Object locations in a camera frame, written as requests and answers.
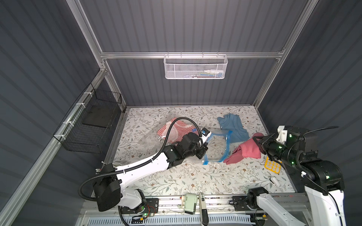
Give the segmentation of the clear vacuum bag blue zipper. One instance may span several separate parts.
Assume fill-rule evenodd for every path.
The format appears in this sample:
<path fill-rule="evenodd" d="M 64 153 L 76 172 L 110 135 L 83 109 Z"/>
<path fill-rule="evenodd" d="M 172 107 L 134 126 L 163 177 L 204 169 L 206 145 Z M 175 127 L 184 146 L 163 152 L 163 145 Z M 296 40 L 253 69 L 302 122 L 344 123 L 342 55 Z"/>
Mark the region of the clear vacuum bag blue zipper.
<path fill-rule="evenodd" d="M 231 138 L 232 131 L 201 128 L 191 119 L 172 115 L 157 123 L 141 139 L 141 145 L 179 161 L 189 159 L 208 165 L 221 163 L 229 156 Z"/>

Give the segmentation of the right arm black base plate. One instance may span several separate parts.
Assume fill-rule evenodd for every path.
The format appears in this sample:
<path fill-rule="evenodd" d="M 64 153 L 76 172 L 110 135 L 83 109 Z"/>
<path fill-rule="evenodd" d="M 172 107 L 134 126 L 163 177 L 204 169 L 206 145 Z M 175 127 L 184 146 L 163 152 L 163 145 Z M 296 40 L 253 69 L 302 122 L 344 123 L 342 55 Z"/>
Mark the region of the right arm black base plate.
<path fill-rule="evenodd" d="M 249 206 L 251 198 L 247 195 L 242 196 L 233 196 L 231 200 L 228 201 L 228 204 L 231 205 L 235 211 L 247 211 L 251 210 Z"/>

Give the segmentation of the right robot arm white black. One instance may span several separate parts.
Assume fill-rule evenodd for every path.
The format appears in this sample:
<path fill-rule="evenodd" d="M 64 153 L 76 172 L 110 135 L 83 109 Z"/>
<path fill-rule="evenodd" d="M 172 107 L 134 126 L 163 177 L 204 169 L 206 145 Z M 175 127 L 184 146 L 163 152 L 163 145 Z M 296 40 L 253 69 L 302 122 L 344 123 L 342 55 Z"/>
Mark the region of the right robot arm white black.
<path fill-rule="evenodd" d="M 344 180 L 340 168 L 318 158 L 317 133 L 293 126 L 279 126 L 277 133 L 253 137 L 260 152 L 301 183 L 307 194 L 315 226 L 344 226 Z"/>

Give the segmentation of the striped garment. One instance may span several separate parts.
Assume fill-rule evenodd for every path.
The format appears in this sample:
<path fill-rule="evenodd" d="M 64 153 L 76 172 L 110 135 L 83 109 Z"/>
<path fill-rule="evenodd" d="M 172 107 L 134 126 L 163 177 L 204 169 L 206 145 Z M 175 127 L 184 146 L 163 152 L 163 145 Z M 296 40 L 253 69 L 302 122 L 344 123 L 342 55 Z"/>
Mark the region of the striped garment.
<path fill-rule="evenodd" d="M 160 130 L 158 130 L 157 132 L 158 138 L 160 139 L 166 138 L 168 129 L 175 119 L 176 117 L 168 121 Z M 198 135 L 198 130 L 193 124 L 187 124 L 186 122 L 179 120 L 172 126 L 167 142 L 168 143 L 179 142 L 182 140 L 184 135 L 187 135 L 190 132 Z"/>

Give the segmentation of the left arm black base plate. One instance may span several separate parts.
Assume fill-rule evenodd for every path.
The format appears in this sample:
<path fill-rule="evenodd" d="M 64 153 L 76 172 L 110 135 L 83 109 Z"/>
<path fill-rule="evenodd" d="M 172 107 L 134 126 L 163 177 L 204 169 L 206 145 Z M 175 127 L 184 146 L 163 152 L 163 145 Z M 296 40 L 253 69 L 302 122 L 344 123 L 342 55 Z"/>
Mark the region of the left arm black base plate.
<path fill-rule="evenodd" d="M 158 213 L 159 199 L 158 198 L 147 198 L 145 203 L 142 203 L 139 207 L 134 210 L 128 207 L 121 207 L 122 214 L 156 214 Z"/>

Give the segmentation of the blue tank top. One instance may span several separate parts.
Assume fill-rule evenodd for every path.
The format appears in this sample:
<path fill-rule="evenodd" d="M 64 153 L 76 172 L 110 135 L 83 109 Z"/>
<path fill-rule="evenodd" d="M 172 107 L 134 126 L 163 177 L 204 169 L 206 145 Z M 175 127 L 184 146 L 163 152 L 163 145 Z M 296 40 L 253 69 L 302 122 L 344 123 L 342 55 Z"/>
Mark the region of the blue tank top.
<path fill-rule="evenodd" d="M 238 115 L 227 114 L 223 117 L 217 117 L 222 130 L 231 131 L 230 142 L 239 143 L 249 139 L 249 133 L 243 128 L 241 119 Z"/>

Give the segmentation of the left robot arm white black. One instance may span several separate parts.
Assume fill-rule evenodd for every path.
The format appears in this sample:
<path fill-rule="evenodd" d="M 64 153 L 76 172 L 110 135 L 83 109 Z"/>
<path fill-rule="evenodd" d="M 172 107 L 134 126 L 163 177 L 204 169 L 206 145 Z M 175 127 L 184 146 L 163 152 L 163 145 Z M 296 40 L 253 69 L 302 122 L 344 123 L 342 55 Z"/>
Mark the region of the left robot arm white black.
<path fill-rule="evenodd" d="M 186 158 L 202 159 L 210 136 L 211 132 L 206 129 L 201 131 L 200 137 L 190 132 L 180 142 L 165 146 L 160 155 L 155 154 L 123 167 L 114 167 L 113 164 L 103 167 L 100 177 L 93 183 L 98 211 L 104 212 L 121 206 L 134 213 L 142 212 L 147 205 L 145 195 L 140 189 L 131 189 L 129 186 L 148 175 L 178 166 Z"/>

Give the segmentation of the red garment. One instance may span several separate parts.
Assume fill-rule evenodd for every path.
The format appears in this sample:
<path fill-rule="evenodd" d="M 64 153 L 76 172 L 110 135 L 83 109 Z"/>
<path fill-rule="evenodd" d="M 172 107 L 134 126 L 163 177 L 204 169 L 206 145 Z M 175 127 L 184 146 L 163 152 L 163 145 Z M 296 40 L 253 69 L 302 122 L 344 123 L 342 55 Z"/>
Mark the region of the red garment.
<path fill-rule="evenodd" d="M 245 158 L 253 158 L 253 159 L 260 159 L 261 158 L 261 151 L 255 141 L 253 140 L 254 137 L 263 137 L 262 133 L 255 133 L 252 138 L 240 144 L 234 152 L 226 158 L 223 163 L 235 164 L 241 162 Z"/>

